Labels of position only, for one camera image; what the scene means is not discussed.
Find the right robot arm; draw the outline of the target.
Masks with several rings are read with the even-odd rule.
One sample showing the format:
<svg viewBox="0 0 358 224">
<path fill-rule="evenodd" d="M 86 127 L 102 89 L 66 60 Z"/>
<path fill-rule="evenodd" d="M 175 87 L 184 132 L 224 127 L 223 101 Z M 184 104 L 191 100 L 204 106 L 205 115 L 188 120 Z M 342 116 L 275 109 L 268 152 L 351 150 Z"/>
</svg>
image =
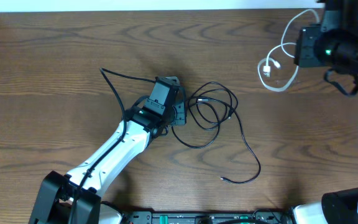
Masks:
<svg viewBox="0 0 358 224">
<path fill-rule="evenodd" d="M 294 63 L 302 68 L 327 67 L 324 81 L 345 96 L 358 92 L 358 1 L 324 1 L 320 22 L 302 28 L 296 42 Z M 332 73 L 350 75 L 354 87 L 346 91 Z M 324 194 L 317 219 L 325 223 L 358 223 L 358 188 Z"/>
</svg>

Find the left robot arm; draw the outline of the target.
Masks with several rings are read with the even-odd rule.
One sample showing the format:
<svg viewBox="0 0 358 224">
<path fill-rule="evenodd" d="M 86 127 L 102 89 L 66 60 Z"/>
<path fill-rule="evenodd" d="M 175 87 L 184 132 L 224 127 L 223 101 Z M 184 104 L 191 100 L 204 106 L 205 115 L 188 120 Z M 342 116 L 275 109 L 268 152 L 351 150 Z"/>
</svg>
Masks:
<svg viewBox="0 0 358 224">
<path fill-rule="evenodd" d="M 168 126 L 184 125 L 185 106 L 177 77 L 158 77 L 151 95 L 126 110 L 113 135 L 65 175 L 52 171 L 41 183 L 30 223 L 120 223 L 123 215 L 101 199 L 136 155 Z"/>
</svg>

